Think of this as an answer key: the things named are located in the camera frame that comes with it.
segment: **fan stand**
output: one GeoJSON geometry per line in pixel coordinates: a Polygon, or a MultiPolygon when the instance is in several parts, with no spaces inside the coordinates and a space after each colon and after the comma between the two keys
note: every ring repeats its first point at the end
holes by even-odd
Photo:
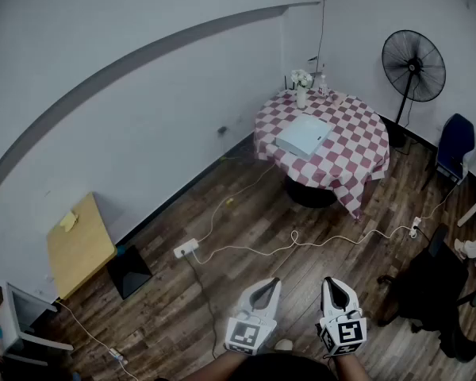
{"type": "Polygon", "coordinates": [[[390,137],[390,145],[395,148],[402,148],[405,145],[404,129],[398,124],[398,122],[400,121],[400,117],[402,116],[402,111],[404,110],[405,100],[407,99],[409,88],[411,87],[411,82],[413,81],[413,76],[419,75],[421,72],[420,62],[421,61],[418,58],[412,58],[407,63],[409,68],[409,79],[407,81],[407,87],[405,88],[402,104],[400,104],[397,120],[395,120],[395,124],[388,123],[388,125],[386,125],[386,129],[388,130],[388,136],[390,137]]]}

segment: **bottle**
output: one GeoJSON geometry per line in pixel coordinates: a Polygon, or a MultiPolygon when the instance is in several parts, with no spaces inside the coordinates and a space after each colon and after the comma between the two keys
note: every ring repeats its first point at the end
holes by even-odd
{"type": "Polygon", "coordinates": [[[326,84],[326,75],[321,75],[321,83],[319,84],[319,89],[317,90],[319,95],[322,98],[328,97],[328,85],[326,84]]]}

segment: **wall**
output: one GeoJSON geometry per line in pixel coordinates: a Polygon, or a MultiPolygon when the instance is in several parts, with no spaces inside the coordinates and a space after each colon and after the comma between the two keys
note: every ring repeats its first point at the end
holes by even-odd
{"type": "MultiPolygon", "coordinates": [[[[440,50],[447,80],[437,99],[413,104],[409,129],[436,144],[445,121],[461,113],[476,132],[476,0],[328,0],[325,17],[321,55],[328,85],[394,120],[402,97],[385,76],[382,46],[391,33],[412,29],[440,50]]],[[[471,158],[476,174],[476,153],[471,158]]]]}
{"type": "Polygon", "coordinates": [[[116,242],[247,136],[283,88],[286,4],[304,1],[0,0],[0,156],[57,121],[0,184],[0,279],[52,301],[45,236],[88,191],[116,242]]]}

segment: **standing fan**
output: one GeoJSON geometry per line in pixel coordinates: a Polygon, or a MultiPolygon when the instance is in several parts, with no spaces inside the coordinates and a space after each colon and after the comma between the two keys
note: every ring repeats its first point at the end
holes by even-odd
{"type": "Polygon", "coordinates": [[[436,46],[427,37],[407,29],[388,37],[382,47],[382,66],[393,87],[404,95],[395,124],[388,126],[390,144],[403,147],[405,136],[398,122],[405,100],[428,102],[439,96],[446,82],[446,68],[436,46]]]}

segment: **checkered tablecloth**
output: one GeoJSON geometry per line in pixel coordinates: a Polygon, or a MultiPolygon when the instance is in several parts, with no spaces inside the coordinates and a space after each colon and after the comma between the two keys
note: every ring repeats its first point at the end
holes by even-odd
{"type": "Polygon", "coordinates": [[[390,163],[388,133],[381,118],[354,96],[338,106],[307,93],[307,107],[296,106],[296,91],[285,90],[268,100],[255,119],[255,151],[260,160],[274,161],[296,182],[333,191],[354,218],[360,217],[365,182],[384,178],[390,163]],[[299,114],[312,114],[333,130],[310,161],[281,150],[275,137],[299,114]]]}

